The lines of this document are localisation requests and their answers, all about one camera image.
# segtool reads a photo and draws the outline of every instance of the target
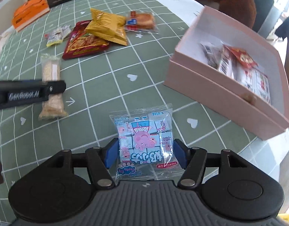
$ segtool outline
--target snack package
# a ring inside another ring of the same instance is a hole
[[[237,61],[246,69],[250,69],[253,66],[257,66],[258,64],[249,56],[249,54],[240,48],[230,47],[224,45],[232,54],[236,57]]]
[[[125,29],[136,32],[158,33],[154,15],[143,11],[131,11],[126,18]]]
[[[169,179],[181,175],[173,152],[172,105],[111,112],[119,138],[116,180]]]
[[[270,104],[269,81],[263,72],[254,67],[246,69],[237,64],[235,74],[237,82]]]
[[[92,21],[86,27],[85,32],[93,34],[107,41],[112,41],[124,46],[128,45],[124,29],[124,16],[105,13],[93,8],[90,10]]]
[[[221,58],[221,49],[209,42],[201,43],[201,46],[203,48],[204,55],[207,58],[208,65],[218,69]]]
[[[227,47],[222,47],[221,57],[218,65],[218,70],[230,78],[235,78],[233,72],[236,67],[236,58],[228,50]]]
[[[106,50],[109,42],[85,32],[91,20],[77,22],[66,45],[63,59],[83,57]]]
[[[50,56],[49,54],[41,55],[42,64],[42,80],[45,81],[57,81],[60,80],[60,58],[56,56]],[[51,94],[49,100],[42,103],[42,111],[38,118],[51,119],[58,117],[65,117],[68,113],[64,110],[64,103],[62,94]]]
[[[70,34],[71,29],[70,25],[64,25],[59,27],[52,32],[45,34],[45,38],[47,38],[46,46],[52,46],[54,44],[60,44],[63,40]]]

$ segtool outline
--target pink gift box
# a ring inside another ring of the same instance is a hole
[[[245,49],[265,69],[271,105],[210,67],[202,42]],[[206,105],[263,140],[289,127],[289,86],[278,51],[253,30],[210,7],[203,9],[176,46],[164,85]]]

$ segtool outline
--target wrapped bread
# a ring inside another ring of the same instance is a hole
[[[42,80],[45,81],[58,81],[60,77],[60,58],[43,54],[41,56],[42,64]],[[64,110],[64,103],[62,94],[51,94],[49,100],[42,103],[42,111],[38,118],[51,119],[58,117],[65,117],[68,113]]]

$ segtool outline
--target red snack packet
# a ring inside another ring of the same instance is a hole
[[[237,58],[237,61],[246,69],[250,69],[258,64],[249,56],[249,54],[240,48],[224,45]]]
[[[63,53],[63,59],[83,57],[106,50],[109,47],[109,42],[106,40],[84,31],[90,21],[85,20],[76,23]]]

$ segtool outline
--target green checkered tablecloth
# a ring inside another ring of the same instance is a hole
[[[155,14],[159,34],[128,32],[128,46],[113,44],[99,54],[66,60],[61,78],[66,118],[39,121],[41,104],[0,111],[0,160],[5,183],[0,185],[0,224],[15,216],[7,200],[12,184],[62,149],[83,152],[105,146],[117,137],[110,111],[173,104],[174,138],[189,146],[218,153],[243,150],[255,136],[200,103],[163,85],[169,57],[188,26],[155,0],[73,0],[13,33],[0,55],[0,80],[42,77],[42,53],[62,56],[67,41],[46,47],[45,33],[61,25],[91,19],[90,7],[125,15],[130,10]],[[137,75],[130,81],[128,74]],[[198,120],[195,128],[190,123]],[[214,169],[207,169],[209,174]],[[83,168],[76,173],[88,179]]]

